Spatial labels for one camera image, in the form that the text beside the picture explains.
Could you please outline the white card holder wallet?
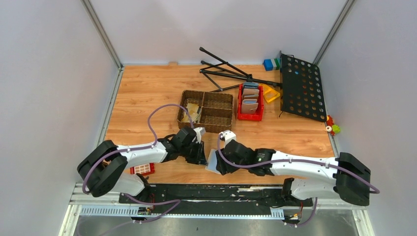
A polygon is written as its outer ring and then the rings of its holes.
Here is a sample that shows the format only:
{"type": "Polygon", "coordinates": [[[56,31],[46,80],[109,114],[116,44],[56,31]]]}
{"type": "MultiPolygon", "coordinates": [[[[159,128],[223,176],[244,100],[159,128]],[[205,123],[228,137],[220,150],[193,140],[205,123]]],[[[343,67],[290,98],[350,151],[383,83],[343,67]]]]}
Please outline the white card holder wallet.
{"type": "Polygon", "coordinates": [[[217,157],[216,157],[217,150],[211,149],[208,157],[208,164],[205,167],[207,171],[213,172],[215,174],[221,174],[217,169],[217,157]]]}

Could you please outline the gold credit cards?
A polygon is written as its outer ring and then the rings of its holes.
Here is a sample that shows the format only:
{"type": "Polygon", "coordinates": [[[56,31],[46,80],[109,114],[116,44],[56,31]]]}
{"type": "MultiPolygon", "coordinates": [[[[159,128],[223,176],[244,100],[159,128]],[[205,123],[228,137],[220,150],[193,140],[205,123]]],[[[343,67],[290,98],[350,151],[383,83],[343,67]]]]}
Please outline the gold credit cards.
{"type": "Polygon", "coordinates": [[[202,107],[195,103],[188,103],[185,108],[191,116],[193,123],[199,123],[202,113],[202,107]]]}

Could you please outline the brown wicker divided basket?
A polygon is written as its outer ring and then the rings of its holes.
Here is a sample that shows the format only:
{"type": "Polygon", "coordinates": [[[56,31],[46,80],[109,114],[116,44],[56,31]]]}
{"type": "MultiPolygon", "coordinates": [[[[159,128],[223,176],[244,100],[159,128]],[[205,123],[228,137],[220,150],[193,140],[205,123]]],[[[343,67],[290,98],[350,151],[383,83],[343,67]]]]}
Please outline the brown wicker divided basket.
{"type": "Polygon", "coordinates": [[[195,127],[204,127],[208,133],[219,133],[232,129],[234,97],[207,91],[184,90],[180,105],[186,107],[188,103],[195,103],[202,107],[199,123],[195,127]]]}

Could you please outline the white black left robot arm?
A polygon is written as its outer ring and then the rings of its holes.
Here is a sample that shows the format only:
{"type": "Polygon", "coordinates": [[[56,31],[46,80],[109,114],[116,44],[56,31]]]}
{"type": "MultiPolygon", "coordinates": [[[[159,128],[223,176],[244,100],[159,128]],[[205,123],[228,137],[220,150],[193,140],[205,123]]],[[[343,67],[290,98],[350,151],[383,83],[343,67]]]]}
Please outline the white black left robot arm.
{"type": "Polygon", "coordinates": [[[135,146],[117,146],[106,140],[78,165],[77,172],[93,197],[119,192],[145,203],[150,199],[151,191],[146,187],[144,178],[127,174],[125,170],[149,163],[173,161],[179,156],[190,164],[205,165],[207,161],[202,141],[205,132],[203,127],[185,127],[177,134],[157,139],[155,144],[135,146]]]}

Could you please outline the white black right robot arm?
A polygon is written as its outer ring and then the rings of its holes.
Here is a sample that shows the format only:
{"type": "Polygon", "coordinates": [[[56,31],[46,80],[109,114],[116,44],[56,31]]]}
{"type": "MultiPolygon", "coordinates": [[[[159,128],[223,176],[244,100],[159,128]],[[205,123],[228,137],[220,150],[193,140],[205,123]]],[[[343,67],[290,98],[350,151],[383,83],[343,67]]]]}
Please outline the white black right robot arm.
{"type": "Polygon", "coordinates": [[[303,157],[269,148],[251,149],[230,140],[212,154],[221,175],[247,169],[261,177],[287,176],[281,199],[290,206],[299,200],[339,197],[365,207],[370,204],[370,194],[378,192],[371,187],[370,169],[347,152],[330,158],[303,157]]]}

